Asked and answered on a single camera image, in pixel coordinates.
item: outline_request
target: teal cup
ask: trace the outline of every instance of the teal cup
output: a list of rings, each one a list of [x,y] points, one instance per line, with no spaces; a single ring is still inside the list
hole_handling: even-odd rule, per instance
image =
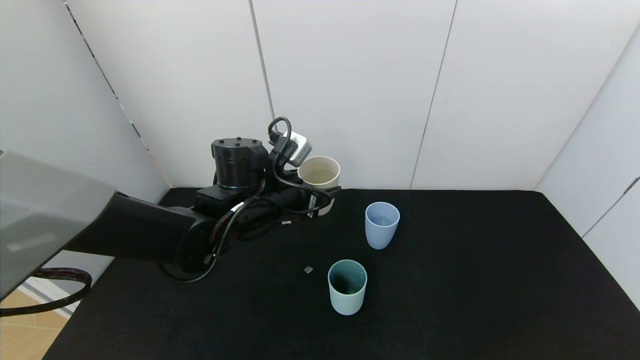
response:
[[[353,315],[362,307],[367,271],[357,261],[340,260],[329,268],[331,306],[342,315]]]

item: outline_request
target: light blue cup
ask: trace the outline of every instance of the light blue cup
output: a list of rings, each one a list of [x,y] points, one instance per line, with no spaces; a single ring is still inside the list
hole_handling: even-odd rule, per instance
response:
[[[340,260],[329,268],[331,306],[342,315],[353,315],[362,307],[367,288],[367,271],[359,262]]]
[[[400,211],[388,202],[374,202],[364,211],[364,232],[374,249],[384,249],[396,233]]]

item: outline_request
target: white wall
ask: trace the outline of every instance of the white wall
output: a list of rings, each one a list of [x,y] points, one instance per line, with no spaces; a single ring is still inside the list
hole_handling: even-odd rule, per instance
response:
[[[640,185],[634,186],[584,242],[640,309]]]
[[[639,20],[639,1],[458,0],[412,188],[533,189]]]
[[[343,187],[410,187],[454,4],[254,1],[275,115]]]
[[[533,189],[640,21],[637,0],[69,0],[173,186],[211,183],[214,139],[266,140],[252,3],[275,115],[346,188]]]
[[[211,185],[215,139],[268,140],[248,1],[67,2],[172,186]]]
[[[0,5],[0,147],[147,201],[168,189],[62,1]],[[53,263],[97,278],[110,261],[62,252]]]
[[[638,176],[640,29],[536,189],[584,235]]]

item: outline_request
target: white cup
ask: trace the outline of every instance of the white cup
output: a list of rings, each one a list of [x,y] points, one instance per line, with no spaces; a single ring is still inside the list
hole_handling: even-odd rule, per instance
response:
[[[305,184],[316,189],[328,189],[338,186],[338,178],[340,177],[340,164],[338,161],[327,156],[313,156],[305,160],[298,168],[298,176]],[[327,207],[320,209],[318,215],[324,215],[331,210],[333,201]]]

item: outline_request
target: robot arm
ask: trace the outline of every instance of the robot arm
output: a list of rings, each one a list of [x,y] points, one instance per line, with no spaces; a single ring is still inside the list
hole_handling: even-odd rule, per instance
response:
[[[287,132],[273,130],[278,121]],[[249,138],[213,141],[214,184],[192,208],[164,208],[112,186],[16,154],[0,154],[4,298],[60,250],[154,261],[176,280],[193,282],[214,267],[231,233],[246,234],[286,214],[327,206],[340,187],[307,187],[295,172],[311,152],[285,118],[269,125],[268,152]]]

